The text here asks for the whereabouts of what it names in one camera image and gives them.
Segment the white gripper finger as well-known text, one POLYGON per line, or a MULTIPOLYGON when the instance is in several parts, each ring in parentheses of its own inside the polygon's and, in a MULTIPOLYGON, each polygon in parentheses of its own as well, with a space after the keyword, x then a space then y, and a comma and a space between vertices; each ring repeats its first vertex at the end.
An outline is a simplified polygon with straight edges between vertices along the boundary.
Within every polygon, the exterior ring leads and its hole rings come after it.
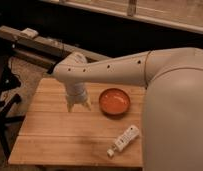
POLYGON ((74 107, 74 104, 73 104, 73 103, 68 103, 68 104, 67 104, 68 112, 72 112, 73 107, 74 107))
POLYGON ((85 108, 87 108, 88 110, 91 110, 91 102, 90 101, 84 101, 83 103, 82 103, 82 105, 85 107, 85 108))

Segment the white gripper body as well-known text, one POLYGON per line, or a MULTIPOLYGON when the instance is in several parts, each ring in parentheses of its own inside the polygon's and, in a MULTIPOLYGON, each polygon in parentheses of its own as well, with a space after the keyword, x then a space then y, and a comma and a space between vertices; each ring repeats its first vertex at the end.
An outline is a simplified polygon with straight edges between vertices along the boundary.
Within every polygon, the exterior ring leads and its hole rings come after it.
POLYGON ((84 83, 66 84, 66 99, 70 105, 84 103, 88 99, 84 83))

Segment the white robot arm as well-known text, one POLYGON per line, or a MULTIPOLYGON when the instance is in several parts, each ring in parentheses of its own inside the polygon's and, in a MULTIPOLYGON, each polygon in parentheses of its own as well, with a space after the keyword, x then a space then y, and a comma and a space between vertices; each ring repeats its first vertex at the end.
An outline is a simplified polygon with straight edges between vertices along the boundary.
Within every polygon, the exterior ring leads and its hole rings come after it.
POLYGON ((87 98, 86 82, 146 88, 144 171, 203 171, 203 50, 152 50, 94 63, 73 52, 53 69, 69 105, 87 98))

